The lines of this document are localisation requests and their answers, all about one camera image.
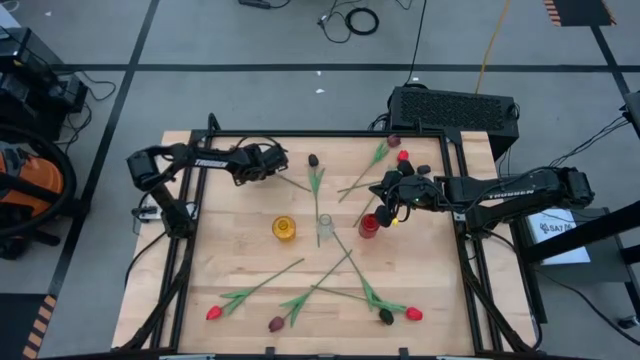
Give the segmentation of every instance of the cable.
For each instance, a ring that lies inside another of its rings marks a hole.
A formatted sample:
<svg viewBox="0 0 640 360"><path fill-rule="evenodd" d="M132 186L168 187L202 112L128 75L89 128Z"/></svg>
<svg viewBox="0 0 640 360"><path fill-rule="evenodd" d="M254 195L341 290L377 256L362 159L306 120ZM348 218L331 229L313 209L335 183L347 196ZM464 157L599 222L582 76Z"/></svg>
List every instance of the cable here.
<svg viewBox="0 0 640 360"><path fill-rule="evenodd" d="M407 6L402 5L402 3L400 2L400 0L396 0L396 2L397 2L398 4L400 4L400 7L401 7L401 8L403 8L403 9L405 9L405 10L409 10L409 9L411 9L411 5L413 5L413 0L409 0L409 5L407 5Z"/></svg>
<svg viewBox="0 0 640 360"><path fill-rule="evenodd" d="M504 163L504 160L507 157L511 157L511 148L512 147L513 146L509 147L509 150L507 150L507 152L504 154L504 156L502 156L502 159L500 159L500 162L498 163L498 177L502 177L502 163Z"/></svg>
<svg viewBox="0 0 640 360"><path fill-rule="evenodd" d="M500 20L498 20L498 25L496 25L496 30L493 32L493 35L491 35L489 46L487 47L487 50L485 50L484 52L484 58L482 59L482 68L480 68L480 75L478 76L478 83L476 84L476 91L475 91L476 94L480 90L480 84L482 83L482 78L484 77L484 70L487 67L487 62L489 61L489 53L491 52L491 47L493 47L493 42L496 39L496 35L498 35L498 32L500 31L500 27L502 26L502 21L504 21L504 18L507 16L507 12L509 11L509 5L511 5L511 0L506 0L504 4L504 8L502 9L502 14L500 14Z"/></svg>
<svg viewBox="0 0 640 360"><path fill-rule="evenodd" d="M84 71L80 71L82 73L82 75L84 75L87 79L89 79L89 81L92 84L96 84L96 85L102 85L102 84L106 84L106 85L111 85L111 91L109 91L109 93L101 98L96 97L96 94L93 92L93 89L90 86L87 86L87 89L89 89L89 93L91 94L91 97L93 97L93 99L97 102L103 101L108 99L111 95L113 95L113 93L116 92L116 89L118 88L118 86L116 85L116 83L114 83L113 81L109 81L109 80L94 80L92 79L89 75L87 75L86 72Z"/></svg>
<svg viewBox="0 0 640 360"><path fill-rule="evenodd" d="M10 9L7 9L7 5L9 4L13 4L13 7ZM20 1L19 0L2 1L0 5L2 5L7 10L8 13L12 13L20 8Z"/></svg>
<svg viewBox="0 0 640 360"><path fill-rule="evenodd" d="M591 147L591 145L595 144L598 140L606 137L607 135L611 134L612 132L614 132L615 130L623 126L630 124L627 119L624 119L622 122L618 123L618 120L620 119L624 119L624 116L620 116L614 119L607 126L603 127L598 133L590 137L588 140L586 140L582 144L578 145L575 149L551 161L551 163L549 163L549 166L558 167L562 165L562 163L564 163L565 160L567 160L568 158L587 150L589 147Z"/></svg>
<svg viewBox="0 0 640 360"><path fill-rule="evenodd" d="M580 292L577 289L572 288L569 285L563 284L560 281L552 278L551 276L537 270L534 269L535 272L537 272L538 274L546 277L547 279L549 279L551 282L555 283L558 286L561 286L567 290L570 290L572 292L574 292L575 294L577 294L578 296L580 296L582 298L582 300L584 300L584 302L587 303L587 305L589 305L589 307L591 308L591 310L593 310L593 312L596 313L596 315L598 315L602 320L604 320L604 322L607 323L607 325L609 325L613 330L615 330L616 332L618 332L618 334L622 335L622 337L624 337L625 339L629 340L630 342L634 343L637 346L640 346L640 340L634 339L633 337L631 337L629 334L627 334L626 332L624 332L622 329L620 329L620 327L618 327L613 321L609 320L609 318L607 318L607 316L600 311L592 302L591 300L589 300L588 297L586 297L582 292Z"/></svg>
<svg viewBox="0 0 640 360"><path fill-rule="evenodd" d="M318 26L320 26L320 28L322 29L322 32L324 33L324 36L327 38L327 40L331 41L334 44L344 44L347 41L349 41L349 39L351 39L351 34L355 33L356 35L370 35L374 32L376 32L376 30L378 30L378 26L380 24L380 20L378 19L378 16L376 15L376 13L367 8L368 5L365 5L363 7L356 7L355 3L358 3L362 0L352 0L352 1L345 1L342 2L340 4L338 4L338 0L334 0L333 4L331 5L331 8L329 9L329 11L327 12L327 15L321 15L320 18L317 21ZM351 4L351 6L354 7L353 10L351 10L347 15L344 15L343 13L337 11L336 9L339 8L340 6L343 5L348 5ZM375 25L371 30L367 30L367 31L359 31L353 28L353 25L351 25L351 16L353 16L354 13L357 12L366 12L369 15L371 15L374 19ZM338 15L342 18L342 21L345 24L345 27L347 28L347 30L349 30L347 36L344 39L341 40L336 40L336 39L332 39L329 34L327 33L327 24L329 23L329 21L331 20L331 18L333 18L334 15Z"/></svg>
<svg viewBox="0 0 640 360"><path fill-rule="evenodd" d="M484 231L486 231L489 235L495 237L496 239L502 241L503 243L505 243L511 250L513 250L513 252L516 252L516 247L511 243L511 241L507 240L507 238L505 238L504 236L500 235L500 234L496 234L495 232L489 230L489 229L483 229Z"/></svg>
<svg viewBox="0 0 640 360"><path fill-rule="evenodd" d="M546 215L548 217L552 217L552 218L555 218L555 219L558 219L558 220L565 221L565 222L576 222L576 223L578 223L578 222L589 222L589 220L576 220L576 219L573 219L573 221L571 221L571 220L563 219L563 218L561 218L559 216L555 216L555 215L552 215L552 214L547 214L544 211L542 212L542 214L544 214L544 215ZM579 216L582 216L585 219L597 219L597 218L600 217L600 216L584 216L584 215L580 215L580 214L573 214L573 215L579 215Z"/></svg>
<svg viewBox="0 0 640 360"><path fill-rule="evenodd" d="M282 9L283 7L289 5L290 2L291 2L291 0L287 0L282 5L271 5L270 9Z"/></svg>
<svg viewBox="0 0 640 360"><path fill-rule="evenodd" d="M87 117L85 118L82 125L80 125L80 127L77 127L77 128L73 126L73 124L71 123L69 114L67 114L66 121L69 123L67 127L73 130L73 135L71 136L69 141L56 142L57 145L66 145L64 148L65 154L68 154L69 147L71 146L71 144L75 143L80 139L80 136L79 136L80 132L84 130L87 126L89 126L89 124L91 124L91 121L93 120L93 112L91 111L91 108L89 107L89 105L87 105L86 102L83 104L83 108L87 108L89 113L87 114Z"/></svg>
<svg viewBox="0 0 640 360"><path fill-rule="evenodd" d="M540 348L540 345L542 345L542 326L540 325L540 322L536 320L535 317L532 317L532 319L533 319L533 323L536 325L536 328L538 329L538 340L536 340L536 343L533 344L531 348L533 350L538 350Z"/></svg>
<svg viewBox="0 0 640 360"><path fill-rule="evenodd" d="M140 204L142 203L142 201L144 200L144 198L148 195L148 192L145 193L142 198L140 199ZM193 215L195 215L197 207L195 206L194 202L188 202L186 205L188 204L193 204L193 210L191 210L191 219L193 219ZM136 254L136 256L133 257L133 260L131 260L131 263L129 263L129 267L127 268L127 272L125 274L124 277L124 286L125 288L127 287L127 282L129 281L129 274L131 273L131 270L133 270L133 265L135 265L136 261L138 261L138 259L140 258L140 256L142 256L142 254L144 254L147 250L149 250L153 245L155 245L158 241L160 241L160 239L162 239L163 236L165 236L167 234L167 231L163 231L162 234L158 235L158 237L156 237L155 239L153 239L149 244L147 244L147 246L145 246L144 248L142 248L142 250L140 250L139 253Z"/></svg>
<svg viewBox="0 0 640 360"><path fill-rule="evenodd" d="M31 55L33 55L33 56L34 56L34 57L36 57L38 60L40 60L42 63L44 63L44 64L46 65L47 70L48 70L48 72L50 73L50 75L51 75L52 77L54 77L54 78L55 78L55 80L58 82L58 86L60 87L60 89L62 89L62 90L63 90L63 91L65 91L66 93L69 93L69 94L71 94L71 95L73 95L73 96L76 96L76 97L78 96L78 94L76 94L76 93L74 93L74 92L72 92L72 91L69 91L69 90L68 90L68 89L66 89L64 86L60 85L60 80L59 80L59 78L58 78L58 74L56 74L56 73L51 69L51 64L49 64L45 59L43 59L40 55L38 55L38 54L36 54L35 52L33 52L33 51L32 51L31 49L29 49L27 46L24 46L24 44L23 44L20 40L16 39L16 38L15 38L15 37L14 37L14 36L13 36L13 35L12 35L12 34L11 34L11 33L6 29L6 28L5 28L5 27L3 27L2 25L0 25L0 29L1 29L5 34L7 34L7 35L8 35L8 36L13 40L13 41L15 41L16 43L18 43L18 44L20 44L21 46L23 46L25 50L29 51L29 53L31 53ZM111 95L113 95L113 93L115 93L116 88L117 88L117 85L116 85L114 82L112 82L112 81L108 81L108 80L95 80L95 79L91 78L91 77L90 77L86 72L81 71L81 73L82 73L82 74L83 74L83 75L84 75L84 76L85 76L85 77L86 77L86 78L87 78L91 83L93 83L93 84L96 84L96 85L108 84L108 85L111 85L111 86L112 86L111 91L109 91L109 93L108 93L107 95L105 95L105 96L103 96L103 97L101 97L101 98L98 98L98 97L95 95L95 93L93 92L93 89L91 89L91 87L87 86L87 89L88 89L89 93L91 94L91 96L93 97L93 99L94 99L95 101L100 102L100 101L106 100L106 99L107 99L107 98L109 98ZM76 127L75 127L75 126L73 126L73 124L71 123L71 119L70 119L70 117L69 117L69 114L67 114L67 116L66 116L66 121L69 123L69 126L68 126L68 127L69 127L69 128L71 128L71 129L74 131L74 133L73 133L73 135L71 136L71 139L70 139L69 141L67 141L67 142L56 142L58 145L65 145L65 144L66 144L66 146L65 146L65 150L64 150L64 153L65 153L65 154L68 154L69 147L71 146L71 144L73 144L73 143L75 143L76 141L78 141L78 139L80 138L80 137L79 137L80 132L81 132L82 130L84 130L87 126L89 126L89 124L90 124L90 123L91 123L91 121L93 120L93 111L91 111L91 107L89 107L89 104L85 101L85 102L84 102L84 104L82 104L82 107L83 107L83 108L85 108L85 107L86 107L86 108L87 108L87 110L88 110L88 112L89 112L89 113L88 113L88 115L87 115L87 117L86 117L86 119L85 119L85 121L82 123L82 125L80 125L80 127L76 128Z"/></svg>
<svg viewBox="0 0 640 360"><path fill-rule="evenodd" d="M133 257L133 260L131 260L131 263L129 263L129 267L127 268L127 272L126 272L126 274L124 276L124 287L125 288L127 287L127 282L129 282L129 274L131 273L131 270L133 270L133 265L136 263L136 261L138 261L138 259L140 258L140 256L142 256L142 254L144 254L153 245L155 245L158 241L160 241L160 239L162 239L166 234L167 234L167 231L166 230L163 231L162 234L158 235L158 237L153 239L149 244L147 244L147 246L142 248L142 250L140 250L140 252L137 253L136 256Z"/></svg>
<svg viewBox="0 0 640 360"><path fill-rule="evenodd" d="M416 65L416 55L418 55L418 48L420 47L420 35L422 34L422 23L424 22L424 13L426 9L427 9L427 0L424 0L424 3L422 4L422 15L420 15L420 26L418 26L418 37L416 39L416 46L413 49L413 60L411 60L411 67L409 68L409 76L407 77L407 81L404 82L405 85L407 85L409 83L409 80L411 80L411 75L413 75L413 68Z"/></svg>
<svg viewBox="0 0 640 360"><path fill-rule="evenodd" d="M384 130L384 128L387 127L388 121L389 121L389 113L378 115L378 117L375 120L373 120L371 124L369 124L369 127L367 128L367 130L374 131L378 124L383 124L382 129Z"/></svg>
<svg viewBox="0 0 640 360"><path fill-rule="evenodd" d="M142 221L142 220L140 220L140 215L135 215L133 211L142 209L142 204L144 204L144 201L147 198L147 196L149 196L149 194L150 194L149 191L142 194L140 201L138 201L138 206L135 209L131 210L132 211L131 216L133 217L133 226L131 228L131 232L133 232L135 235L138 235L138 236L140 236L140 233L136 232L136 225L138 225L138 221Z"/></svg>
<svg viewBox="0 0 640 360"><path fill-rule="evenodd" d="M491 234L492 236L502 240L505 244L509 245L509 247L513 250L514 253L516 253L516 256L518 256L518 253L515 250L515 247L513 246L513 244L505 239L503 236L496 234L493 231L487 230L485 229L485 231L489 234ZM583 293L581 293L580 291L572 288L569 285L563 284L561 282L559 282L558 280L555 280L554 278L552 278L551 276L540 272L537 269L534 269L535 272L537 272L538 274L546 277L547 279L551 280L552 282L556 283L559 286L562 286L565 289L571 290L574 293L576 293L578 296L580 296L582 298L582 300L584 300L587 305L589 305L589 307L591 308L591 310L593 310L602 320L604 320L613 330L617 331L620 335L622 335L625 339L631 341L632 343L634 343L635 345L640 346L640 340L634 339L633 337L629 336L629 334L625 333L622 329L620 329L613 321L609 320L609 318L607 318L606 315L604 315L604 313L602 313L602 311L600 311L590 300L589 298L587 298ZM540 346L540 343L542 342L542 327L540 326L540 324L538 324L538 322L536 321L536 325L538 327L538 331L540 333L540 336L538 337L538 340L536 341L536 344L534 345L534 349L536 349L537 347Z"/></svg>

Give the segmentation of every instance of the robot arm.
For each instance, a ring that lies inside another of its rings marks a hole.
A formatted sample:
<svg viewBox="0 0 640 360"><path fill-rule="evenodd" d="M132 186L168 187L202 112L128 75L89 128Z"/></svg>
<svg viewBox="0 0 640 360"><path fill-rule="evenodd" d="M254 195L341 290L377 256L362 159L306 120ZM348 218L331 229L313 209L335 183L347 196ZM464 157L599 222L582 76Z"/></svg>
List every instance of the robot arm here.
<svg viewBox="0 0 640 360"><path fill-rule="evenodd" d="M160 209L167 235L186 238L194 229L191 214L186 202L175 199L164 185L186 167L226 170L233 176L237 186L247 181L264 180L267 176L286 170L289 160L280 144L271 140L271 144L249 144L240 147L243 138L229 150L203 149L197 143L174 144L170 146L151 146L136 151L127 164L134 185L151 195ZM156 157L171 161L162 172L156 164Z"/></svg>
<svg viewBox="0 0 640 360"><path fill-rule="evenodd" d="M414 174L410 164L403 171L389 171L380 185L369 190L382 199L376 209L381 226L397 219L402 206L429 211L454 211L466 216L469 232L493 229L501 221L511 221L549 207L584 208L593 201L593 192L584 173L575 168L541 167L525 174L500 179L435 177ZM484 200L511 199L485 207Z"/></svg>

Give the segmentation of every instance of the black cable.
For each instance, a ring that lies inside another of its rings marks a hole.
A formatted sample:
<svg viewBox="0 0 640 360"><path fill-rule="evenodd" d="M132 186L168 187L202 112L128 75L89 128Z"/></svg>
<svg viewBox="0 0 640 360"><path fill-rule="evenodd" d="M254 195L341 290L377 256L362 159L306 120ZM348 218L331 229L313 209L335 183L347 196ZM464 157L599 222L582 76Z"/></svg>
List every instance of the black cable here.
<svg viewBox="0 0 640 360"><path fill-rule="evenodd" d="M249 139L249 138L252 138L252 137L259 137L259 138L267 139L267 140L269 140L269 141L271 141L271 142L273 143L273 144L259 143L258 145L265 145L265 146L270 146L270 147L280 145L277 141L275 141L272 137L269 137L269 136L245 136L245 137L243 137L242 139L240 139L240 140L238 141L238 143L236 144L236 146L234 146L234 147L232 147L231 149L229 149L229 151L233 152L233 151L235 151L235 149L240 148L240 145L242 145L242 143L243 143L245 140L247 140L247 139Z"/></svg>
<svg viewBox="0 0 640 360"><path fill-rule="evenodd" d="M502 156L502 159L500 159L500 162L498 163L498 177L502 177L502 163L504 163L504 161L507 159L507 157L509 157L511 155L511 148L512 147L513 146L509 147L509 150L507 150L507 152Z"/></svg>
<svg viewBox="0 0 640 360"><path fill-rule="evenodd" d="M624 337L625 339L629 340L630 342L634 343L637 346L640 346L640 340L634 339L633 337L631 337L629 334L627 334L626 332L624 332L622 329L620 329L620 327L618 327L613 321L609 320L609 318L607 318L607 316L600 311L592 302L591 300L589 300L588 297L586 297L582 292L580 292L577 289L572 288L569 285L563 284L560 281L552 278L551 276L537 270L534 269L535 272L537 272L538 274L546 277L547 279L549 279L551 282L554 282L556 285L559 285L567 290L570 290L574 293L576 293L578 296L580 296L582 298L582 300L584 300L584 302L587 303L587 305L589 305L589 307L591 308L591 310L593 310L593 312L595 312L602 320L604 320L604 322L607 323L607 325L609 325L613 330L615 330L616 332L618 332L618 334L622 335L622 337Z"/></svg>
<svg viewBox="0 0 640 360"><path fill-rule="evenodd" d="M505 244L509 245L509 247L513 250L514 253L516 253L516 256L518 256L518 253L515 250L515 247L513 246L513 244L505 239L503 236L496 234L493 231L487 230L485 229L485 231L489 234L491 234L492 236L502 240ZM583 293L581 293L580 291L572 288L569 285L563 284L561 282L559 282L558 280L553 279L551 276L540 272L537 269L534 269L535 272L537 272L538 274L546 277L547 279L551 280L552 282L556 283L559 286L562 286L565 289L571 290L574 293L576 293L578 296L580 296L582 298L582 300L584 300L587 305L589 305L589 307L591 308L591 310L593 310L602 320L604 320L613 330L617 331L620 335L622 335L625 339L631 341L632 343L634 343L635 345L640 346L640 341L637 339L634 339L633 337L631 337L629 334L625 333L622 329L620 329L620 327L618 327L613 321L609 320L609 318L607 318L607 316L602 313L602 311L600 311L595 305L593 305L593 303L589 300L589 298L587 298ZM540 324L536 321L536 325L538 327L538 331L540 333L540 336L538 337L538 340L536 341L536 344L534 345L534 349L537 349L537 347L540 346L540 343L542 342L542 327L540 326Z"/></svg>
<svg viewBox="0 0 640 360"><path fill-rule="evenodd" d="M409 80L411 80L411 75L413 75L413 68L416 64L416 55L418 55L418 48L420 47L420 35L422 34L422 23L424 21L424 13L425 10L427 9L427 0L424 0L424 3L422 5L422 15L420 15L420 26L418 27L418 38L416 39L416 47L413 50L413 60L411 60L411 68L409 69L409 77L407 78L407 81L404 82L405 85L407 85L409 83Z"/></svg>
<svg viewBox="0 0 640 360"><path fill-rule="evenodd" d="M125 288L127 287L127 282L129 282L129 274L131 273L131 270L133 269L133 265L136 263L136 261L138 261L138 259L140 258L140 256L142 256L142 254L144 254L153 245L155 245L158 241L160 241L160 239L162 239L166 234L167 234L167 232L163 231L162 234L158 235L157 238L153 239L153 241L151 241L149 244L147 244L147 246L142 248L142 250L140 250L140 252L137 253L136 256L133 258L133 260L131 260L131 263L129 263L129 267L127 268L127 272L126 272L126 274L124 276L124 287Z"/></svg>
<svg viewBox="0 0 640 360"><path fill-rule="evenodd" d="M149 194L150 194L149 191L147 191L144 194L142 194L142 197L140 197L140 201L138 201L138 207L136 207L134 210L142 209L142 205L144 204L144 201L147 198L147 196L149 196ZM132 213L131 216L133 217L133 227L131 228L131 232L133 232L134 234L140 236L140 233L136 232L136 225L138 225L138 221L142 221L142 220L140 220L140 215L134 215Z"/></svg>
<svg viewBox="0 0 640 360"><path fill-rule="evenodd" d="M369 30L358 30L353 26L353 23L351 21L351 19L353 18L353 16L357 13L365 13L365 14L369 14L372 18L373 18L373 27ZM376 31L378 31L378 27L380 26L380 19L378 18L378 15L376 15L376 13L366 7L362 7L362 8L355 8L351 11L349 11L347 13L346 18L344 19L344 24L347 26L347 29L349 29L349 31L351 31L352 33L356 34L356 35L360 35L360 36L367 36L367 35L371 35L373 33L375 33Z"/></svg>
<svg viewBox="0 0 640 360"><path fill-rule="evenodd" d="M542 212L542 214L544 214L544 215L546 215L546 216L548 216L548 217L552 217L552 218L554 218L554 219L558 219L558 220L565 221L565 222L576 222L576 223L578 223L578 222L588 222L588 221L589 221L589 220L576 220L576 219L573 219L573 221L571 221L571 220L563 219L563 218L561 218L561 217L559 217L559 216L555 216L555 215L547 214L547 213L546 213L546 212L544 212L544 211ZM599 217L600 217L600 216L584 216L584 215L580 215L580 214L573 214L573 215L582 216L582 217L583 217L583 218L585 218L585 219L597 219L597 218L599 218Z"/></svg>
<svg viewBox="0 0 640 360"><path fill-rule="evenodd" d="M367 130L374 131L378 124L383 124L382 129L384 129L386 128L388 121L389 121L389 113L378 115L378 117L375 120L373 120L371 124L369 124L369 127L367 127Z"/></svg>
<svg viewBox="0 0 640 360"><path fill-rule="evenodd" d="M324 36L327 38L327 40L331 41L334 44L344 44L347 41L349 41L349 39L351 39L351 34L355 33L357 35L370 35L372 33L374 33L379 26L380 20L378 19L378 16L376 15L376 13L367 8L366 6L363 7L356 7L355 3L358 3L362 0L352 0L352 1L345 1L342 2L340 4L338 4L338 0L334 0L333 4L331 5L331 8L329 9L327 15L321 15L320 18L318 19L318 26L320 26L320 28L322 29L322 32L324 33ZM339 8L340 6L343 5L348 5L351 4L354 9L351 10L347 15L344 15L343 13L337 11L336 9ZM353 26L351 25L351 16L353 16L354 13L357 12L366 12L370 15L372 15L374 22L375 22L375 26L371 29L371 30L367 30L367 31L359 31L353 28ZM349 31L347 33L347 36L342 39L342 40L336 40L336 39L332 39L329 34L327 33L327 25L329 23L329 21L331 20L331 18L333 18L334 15L338 15L342 18L342 21L345 24L345 27L347 28L347 30Z"/></svg>
<svg viewBox="0 0 640 360"><path fill-rule="evenodd" d="M22 43L22 41L18 40L15 36L13 36L13 34L11 34L4 26L0 25L0 29L2 29L2 31L7 34L9 36L9 38L11 38L11 40L15 41L17 44L19 44L20 46L23 46L25 50L29 51L29 53L31 55L33 55L35 58L37 58L38 60L40 60L42 63L44 63L47 67L47 70L50 74L50 76L52 76L56 82L58 83L58 86L60 87L60 89L62 89L63 91L65 91L66 93L69 93L73 96L78 96L78 94L66 89L65 87L63 87L62 85L60 85L60 80L58 78L58 74L56 74L52 69L51 69L51 64L49 64L49 62L47 62L47 60L45 60L44 58L42 58L40 55L36 54L35 52L33 52L31 49L29 49L27 46L25 46L25 44ZM93 92L93 89L91 89L90 86L87 86L87 89L89 90L89 94L91 94L91 96L93 97L93 99L97 102L106 100L107 98L109 98L111 95L113 95L113 93L115 93L117 85L112 82L112 81L108 81L108 80L95 80L93 78L91 78L85 71L81 71L82 74L93 84L96 85L102 85L102 84L107 84L107 85L111 85L112 89L111 91L109 91L109 93L101 98L98 98L95 93ZM84 130L87 126L89 126L89 124L91 124L91 121L93 120L93 111L91 111L91 107L89 107L89 104L87 104L87 102L85 101L84 104L82 104L83 108L87 108L87 111L89 112L87 114L87 117L85 118L85 121L82 123L82 125L80 125L80 127L76 128L75 126L73 126L73 124L71 123L71 119L69 118L69 114L67 114L66 116L66 121L69 123L69 128L71 128L74 133L71 136L71 139L67 142L61 142L61 143L57 143L58 145L65 145L65 149L64 149L64 153L68 154L69 151L69 147L71 146L71 144L75 143L76 141L78 141L78 139L80 138L79 134L82 130Z"/></svg>
<svg viewBox="0 0 640 360"><path fill-rule="evenodd" d="M93 89L91 89L90 86L87 86L87 89L89 89L89 93L91 94L91 97L93 97L93 99L97 102L103 101L108 99L111 95L113 95L113 93L116 92L116 89L118 88L118 86L116 85L116 83L114 83L113 81L109 81L109 80L94 80L92 79L85 71L80 71L82 73L82 75L84 75L87 79L89 79L89 81L92 84L96 84L96 85L111 85L111 91L109 91L109 93L101 98L96 97L96 94L93 92Z"/></svg>
<svg viewBox="0 0 640 360"><path fill-rule="evenodd" d="M495 237L496 239L502 241L503 243L505 243L511 250L513 250L513 252L516 252L516 247L513 246L513 244L511 243L511 241L507 240L504 236L500 235L500 234L496 234L495 232L489 230L489 229L483 229L484 231L486 231L489 235Z"/></svg>
<svg viewBox="0 0 640 360"><path fill-rule="evenodd" d="M67 116L66 116L66 120L69 123L68 128L73 130L73 135L71 136L69 141L58 142L57 143L58 145L66 145L65 148L64 148L64 153L65 154L68 154L69 147L71 147L71 145L73 143L75 143L76 141L78 141L80 139L80 132L82 130L84 130L87 126L89 126L89 124L91 124L91 121L93 120L93 112L91 111L91 108L89 107L89 105L87 105L87 103L84 103L83 104L83 108L87 108L88 114L87 114L87 117L85 118L84 122L82 123L82 125L80 125L79 127L73 126L73 124L71 123L71 119L69 118L69 114L67 114Z"/></svg>
<svg viewBox="0 0 640 360"><path fill-rule="evenodd" d="M396 0L396 2L400 5L401 8L403 8L405 10L411 9L411 5L413 5L413 0L409 0L409 4L407 6L402 5L400 0Z"/></svg>
<svg viewBox="0 0 640 360"><path fill-rule="evenodd" d="M283 7L289 5L289 3L291 2L291 0L287 0L284 2L284 4L282 5L270 5L270 9L282 9Z"/></svg>
<svg viewBox="0 0 640 360"><path fill-rule="evenodd" d="M538 339L536 340L536 343L533 344L531 348L533 350L538 350L540 348L540 345L542 345L542 326L540 325L540 322L535 318L533 319L533 322L536 324L536 328L538 329Z"/></svg>
<svg viewBox="0 0 640 360"><path fill-rule="evenodd" d="M509 153L507 154L507 177L511 176L511 147L509 147Z"/></svg>
<svg viewBox="0 0 640 360"><path fill-rule="evenodd" d="M142 198L140 199L140 203L142 203L142 201L144 200L144 198L148 195L148 192L145 193ZM193 204L193 210L191 210L191 219L193 219L193 215L195 215L197 207L195 205L194 202L188 202L188 204ZM140 250L139 253L136 254L136 256L133 257L133 260L131 260L131 263L129 264L129 267L127 268L127 272L125 274L124 277L124 286L125 288L127 287L127 282L129 282L129 274L131 273L131 270L133 270L133 265L135 265L136 261L138 261L138 259L140 258L140 256L142 256L142 254L144 254L147 250L149 250L153 245L155 245L158 241L160 241L160 239L162 239L162 237L164 237L167 234L167 231L163 231L162 234L158 235L158 237L156 237L155 239L153 239L149 244L147 244L147 246L145 246L144 248L142 248L142 250Z"/></svg>
<svg viewBox="0 0 640 360"><path fill-rule="evenodd" d="M567 160L568 158L587 150L589 147L591 147L591 145L595 144L598 140L604 138L605 136L607 136L610 133L612 133L613 131L621 128L622 126L625 126L625 125L629 124L629 121L627 121L626 119L624 119L622 122L618 123L618 120L620 120L620 119L624 119L624 116L620 116L620 117L614 119L611 123L609 123L608 125L603 127L598 133L593 135L591 138L589 138L588 140L586 140L582 144L578 145L576 148L574 148L573 150L571 150L567 154L562 155L559 158L551 161L549 166L557 167L557 166L562 165L562 163L564 163L564 161Z"/></svg>

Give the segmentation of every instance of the wooden tabletop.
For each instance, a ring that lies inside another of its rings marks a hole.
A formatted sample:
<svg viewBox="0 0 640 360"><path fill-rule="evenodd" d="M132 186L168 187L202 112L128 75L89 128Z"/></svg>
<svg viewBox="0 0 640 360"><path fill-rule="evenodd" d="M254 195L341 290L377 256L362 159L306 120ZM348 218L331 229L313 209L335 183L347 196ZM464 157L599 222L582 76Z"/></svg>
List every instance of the wooden tabletop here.
<svg viewBox="0 0 640 360"><path fill-rule="evenodd" d="M189 132L166 132L163 144L186 142ZM414 306L424 319L414 322L395 315L392 326L383 325L377 311L366 303L315 291L302 308L293 328L270 333L267 325L288 309L279 304L302 295L330 270L344 252L333 239L316 244L313 196L277 177L237 187L224 171L209 171L200 212L195 255L184 314L179 351L185 353L264 353L274 346L278 354L392 355L408 347L412 355L473 354L471 331L462 288L451 215L413 211L398 227L381 228L373 239L363 239L353 227L371 193L354 190L343 202L338 189L348 187L370 161L379 138L278 138L289 152L289 169L283 174L308 186L307 156L315 153L326 168L319 194L320 213L332 216L336 233L376 292L387 301ZM213 146L227 149L237 138L215 138ZM496 176L486 133L463 134L469 174ZM397 152L408 150L414 165L429 164L432 175L443 175L437 139L405 138L361 182L379 181L395 164ZM455 152L451 151L452 160ZM190 196L195 193L195 178ZM169 184L177 196L179 183ZM373 212L380 204L376 199ZM278 216L291 216L297 236L288 244L272 233ZM163 231L156 222L143 225L136 253ZM496 232L510 239L508 227ZM122 345L143 323L157 303L168 239L141 257L125 291L113 345ZM504 244L484 241L495 303L511 326L529 344L535 342L528 304L517 260ZM252 294L226 318L205 320L213 305L224 305L220 295L252 287L294 261L305 260ZM343 262L322 286L363 296L353 266ZM173 306L167 311L162 345L168 344ZM484 311L479 311L483 338L490 348Z"/></svg>

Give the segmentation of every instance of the wheel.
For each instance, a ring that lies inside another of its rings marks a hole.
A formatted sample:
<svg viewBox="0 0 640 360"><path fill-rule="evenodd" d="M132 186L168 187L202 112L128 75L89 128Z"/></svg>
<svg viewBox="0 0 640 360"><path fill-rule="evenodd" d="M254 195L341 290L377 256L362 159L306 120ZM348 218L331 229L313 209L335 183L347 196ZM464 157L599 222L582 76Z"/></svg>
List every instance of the wheel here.
<svg viewBox="0 0 640 360"><path fill-rule="evenodd" d="M0 241L0 258L16 260L27 251L28 247L29 241L26 239L14 238Z"/></svg>

